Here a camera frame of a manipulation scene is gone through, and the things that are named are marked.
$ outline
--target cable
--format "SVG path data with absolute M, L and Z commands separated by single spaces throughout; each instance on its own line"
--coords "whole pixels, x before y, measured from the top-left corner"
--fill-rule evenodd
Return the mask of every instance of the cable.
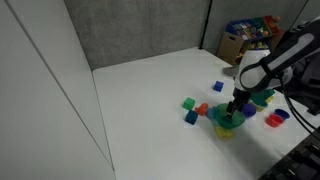
M 320 141 L 320 138 L 317 137 L 316 135 L 314 135 L 313 132 L 311 132 L 310 129 L 308 129 L 303 122 L 305 122 L 307 125 L 309 125 L 309 126 L 310 126 L 312 129 L 314 129 L 316 132 L 319 132 L 319 130 L 316 129 L 314 126 L 312 126 L 308 121 L 306 121 L 306 120 L 301 116 L 301 114 L 296 110 L 296 108 L 293 106 L 290 98 L 287 96 L 287 92 L 286 92 L 285 86 L 284 86 L 284 84 L 283 84 L 282 78 L 279 78 L 279 80 L 280 80 L 280 83 L 281 83 L 281 87 L 283 88 L 284 98 L 285 98 L 286 103 L 287 103 L 287 105 L 288 105 L 291 113 L 293 114 L 293 116 L 296 118 L 296 120 L 299 122 L 299 124 L 300 124 L 310 135 L 312 135 L 315 139 L 317 139 L 318 141 Z

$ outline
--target cardboard box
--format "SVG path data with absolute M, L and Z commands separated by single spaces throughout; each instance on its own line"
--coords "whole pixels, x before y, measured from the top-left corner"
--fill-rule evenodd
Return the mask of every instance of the cardboard box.
M 271 47 L 269 47 L 269 49 L 271 52 L 278 45 L 283 34 L 285 33 L 285 29 L 279 28 L 279 30 L 280 33 L 278 35 L 264 38 L 264 40 L 267 41 L 268 44 L 270 44 Z M 246 51 L 248 49 L 249 44 L 249 41 L 245 41 L 240 36 L 231 34 L 229 32 L 224 32 L 220 42 L 217 56 L 225 62 L 234 65 L 236 64 L 237 56 L 241 48 L 243 48 L 243 50 Z

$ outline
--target white table surface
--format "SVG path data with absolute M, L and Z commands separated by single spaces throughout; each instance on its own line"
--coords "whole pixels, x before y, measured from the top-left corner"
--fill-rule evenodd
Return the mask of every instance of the white table surface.
M 196 106 L 233 100 L 233 80 L 221 74 L 227 66 L 192 48 L 94 71 L 118 180 L 257 179 L 308 135 L 294 117 L 278 128 L 265 123 L 276 108 L 289 112 L 280 93 L 230 140 L 219 139 L 205 117 L 194 126 L 186 123 L 186 97 Z M 211 89 L 217 80 L 224 82 L 221 93 Z

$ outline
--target green block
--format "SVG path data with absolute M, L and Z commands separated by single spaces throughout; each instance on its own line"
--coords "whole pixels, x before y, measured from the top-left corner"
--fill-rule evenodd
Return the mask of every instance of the green block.
M 191 98 L 187 98 L 184 103 L 183 103 L 183 108 L 185 108 L 186 110 L 191 110 L 194 106 L 195 100 L 191 99 Z

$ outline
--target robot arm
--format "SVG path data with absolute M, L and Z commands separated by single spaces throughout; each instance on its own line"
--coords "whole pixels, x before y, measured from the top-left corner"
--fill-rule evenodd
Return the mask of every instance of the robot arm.
M 291 66 L 303 58 L 320 52 L 320 16 L 310 22 L 302 31 L 293 35 L 274 52 L 269 50 L 247 51 L 241 61 L 235 78 L 234 101 L 229 102 L 227 113 L 242 110 L 252 92 L 261 92 L 280 86 L 292 78 Z

